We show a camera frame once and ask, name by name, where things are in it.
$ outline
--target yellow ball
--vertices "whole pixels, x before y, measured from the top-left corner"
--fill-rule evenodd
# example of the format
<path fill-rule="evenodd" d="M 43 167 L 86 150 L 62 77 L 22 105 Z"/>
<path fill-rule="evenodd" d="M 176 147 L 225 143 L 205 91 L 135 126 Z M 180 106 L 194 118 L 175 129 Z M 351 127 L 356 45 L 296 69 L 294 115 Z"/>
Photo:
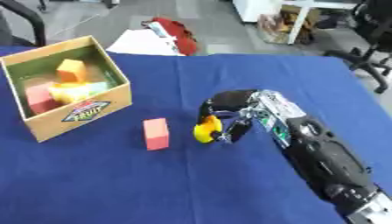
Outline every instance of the yellow ball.
<path fill-rule="evenodd" d="M 202 124 L 197 124 L 193 129 L 193 135 L 203 144 L 211 143 L 213 131 L 222 131 L 222 122 L 214 115 L 208 116 Z"/>

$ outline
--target floor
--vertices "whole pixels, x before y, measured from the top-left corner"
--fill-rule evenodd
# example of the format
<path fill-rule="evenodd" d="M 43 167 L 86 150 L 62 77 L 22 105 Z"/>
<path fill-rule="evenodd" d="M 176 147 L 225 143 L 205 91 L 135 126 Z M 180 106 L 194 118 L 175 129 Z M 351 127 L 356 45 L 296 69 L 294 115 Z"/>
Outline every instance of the floor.
<path fill-rule="evenodd" d="M 38 0 L 18 0 L 37 10 Z M 94 35 L 110 46 L 126 29 L 140 29 L 140 23 L 165 16 L 184 23 L 199 41 L 198 55 L 213 53 L 271 53 L 320 55 L 329 49 L 349 51 L 353 46 L 365 50 L 368 44 L 350 29 L 315 31 L 312 45 L 273 45 L 264 43 L 253 24 L 243 24 L 230 1 L 225 0 L 121 0 L 109 10 L 101 3 L 48 3 L 40 13 L 46 24 L 49 43 Z M 22 18 L 9 12 L 5 17 L 14 35 L 32 39 L 32 29 Z M 392 116 L 392 88 L 375 94 L 375 81 L 366 73 L 355 72 L 363 86 Z"/>

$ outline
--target box rim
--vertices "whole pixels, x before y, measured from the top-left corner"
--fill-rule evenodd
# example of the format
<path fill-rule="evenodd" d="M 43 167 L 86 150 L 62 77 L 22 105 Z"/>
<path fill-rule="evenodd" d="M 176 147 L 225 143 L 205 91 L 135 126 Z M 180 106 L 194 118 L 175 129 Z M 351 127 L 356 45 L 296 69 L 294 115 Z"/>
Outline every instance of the box rim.
<path fill-rule="evenodd" d="M 91 96 L 89 96 L 88 98 L 86 98 L 85 100 L 76 101 L 76 102 L 73 102 L 73 103 L 70 103 L 70 104 L 67 104 L 67 105 L 63 105 L 63 106 L 58 107 L 58 108 L 51 109 L 51 110 L 46 111 L 46 112 L 44 112 L 44 113 L 42 113 L 42 114 L 39 114 L 39 115 L 33 115 L 33 116 L 31 116 L 31 117 L 27 117 L 27 116 L 25 115 L 25 111 L 23 110 L 22 103 L 21 103 L 21 101 L 20 101 L 20 99 L 19 99 L 17 90 L 15 89 L 15 83 L 13 82 L 13 80 L 12 80 L 12 78 L 11 78 L 9 72 L 8 72 L 7 63 L 5 62 L 4 59 L 6 59 L 7 57 L 10 57 L 10 56 L 12 56 L 12 57 L 20 56 L 20 55 L 22 55 L 22 54 L 24 54 L 24 53 L 30 53 L 30 52 L 35 52 L 35 51 L 42 50 L 42 48 L 45 48 L 45 47 L 58 46 L 58 45 L 64 44 L 65 42 L 77 41 L 77 40 L 81 40 L 81 39 L 89 39 L 89 40 L 91 40 L 90 44 L 89 44 L 89 45 L 86 45 L 86 46 L 95 46 L 95 47 L 97 48 L 98 52 L 101 54 L 101 56 L 104 57 L 104 59 L 105 59 L 109 64 L 111 64 L 111 65 L 114 67 L 115 75 L 120 76 L 121 79 L 122 79 L 122 81 L 124 81 L 124 83 L 121 84 L 121 85 L 118 85 L 118 86 L 116 86 L 116 87 L 112 87 L 111 89 L 109 89 L 109 90 L 107 90 L 107 91 L 104 91 L 104 92 L 102 92 L 102 93 L 91 95 Z M 44 47 L 38 47 L 38 48 L 31 49 L 31 50 L 28 50 L 28 51 L 17 52 L 17 53 L 13 53 L 13 54 L 11 54 L 11 55 L 3 56 L 3 57 L 0 57 L 0 64 L 1 64 L 1 68 L 2 68 L 3 71 L 4 71 L 4 75 L 5 75 L 6 78 L 7 78 L 8 84 L 9 84 L 9 86 L 10 86 L 10 88 L 11 88 L 12 96 L 13 96 L 13 98 L 15 99 L 15 101 L 17 102 L 17 108 L 18 108 L 18 110 L 19 110 L 19 114 L 22 116 L 22 119 L 23 119 L 23 121 L 24 121 L 25 123 L 28 122 L 28 121 L 30 121 L 30 120 L 40 118 L 41 116 L 48 116 L 48 115 L 50 115 L 52 112 L 56 112 L 56 111 L 58 111 L 58 110 L 60 110 L 60 109 L 72 108 L 72 107 L 74 107 L 75 105 L 77 105 L 77 104 L 79 104 L 79 103 L 81 103 L 81 102 L 92 100 L 92 98 L 95 98 L 96 96 L 104 95 L 104 94 L 106 94 L 107 92 L 110 92 L 110 91 L 115 91 L 115 90 L 117 90 L 118 88 L 121 88 L 121 87 L 123 87 L 123 86 L 125 86 L 125 85 L 130 86 L 130 80 L 125 76 L 125 74 L 120 70 L 120 68 L 117 66 L 117 64 L 110 58 L 110 56 L 108 55 L 108 53 L 102 48 L 102 46 L 98 43 L 98 41 L 97 41 L 92 35 L 88 35 L 88 36 L 84 36 L 84 37 L 80 37 L 80 38 L 69 39 L 69 40 L 67 40 L 67 41 L 62 41 L 62 42 L 59 42 L 59 43 L 56 43 L 56 44 L 53 44 L 53 45 L 47 45 L 47 46 L 44 46 Z"/>

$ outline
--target cardboard box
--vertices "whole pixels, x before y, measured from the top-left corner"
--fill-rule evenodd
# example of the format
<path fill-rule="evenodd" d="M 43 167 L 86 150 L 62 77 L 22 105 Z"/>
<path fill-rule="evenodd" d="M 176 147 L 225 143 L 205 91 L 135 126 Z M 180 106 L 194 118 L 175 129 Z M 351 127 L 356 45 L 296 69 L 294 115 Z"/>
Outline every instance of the cardboard box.
<path fill-rule="evenodd" d="M 292 5 L 284 5 L 282 6 L 282 10 L 277 15 L 261 15 L 257 22 L 257 30 L 259 36 L 262 40 L 267 43 L 272 44 L 287 44 L 289 41 L 289 35 L 291 32 L 291 28 L 294 25 L 295 21 L 292 21 L 292 24 L 285 24 L 284 19 L 282 18 L 282 11 L 299 13 L 301 8 Z M 306 17 L 306 22 L 312 28 L 317 21 L 319 20 L 319 10 L 311 9 Z M 296 43 L 300 43 L 298 34 L 296 39 Z"/>
<path fill-rule="evenodd" d="M 34 115 L 28 106 L 25 89 L 58 81 L 56 68 L 64 59 L 84 61 L 87 81 L 106 81 L 108 91 Z M 19 113 L 39 142 L 131 105 L 130 82 L 91 36 L 12 54 L 0 58 L 0 62 Z"/>

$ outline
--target blue tablecloth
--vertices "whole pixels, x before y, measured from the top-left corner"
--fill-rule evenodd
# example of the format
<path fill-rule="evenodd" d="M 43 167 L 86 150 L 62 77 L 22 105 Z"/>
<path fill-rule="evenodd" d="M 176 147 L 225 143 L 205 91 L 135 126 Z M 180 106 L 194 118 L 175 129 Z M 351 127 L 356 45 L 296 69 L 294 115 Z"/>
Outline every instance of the blue tablecloth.
<path fill-rule="evenodd" d="M 264 130 L 233 145 L 193 139 L 198 106 L 239 88 L 280 91 L 327 123 L 392 193 L 392 122 L 337 59 L 110 55 L 131 80 L 134 104 L 44 143 L 0 76 L 0 223 L 343 223 Z M 147 151 L 142 120 L 157 117 L 168 119 L 170 148 Z"/>

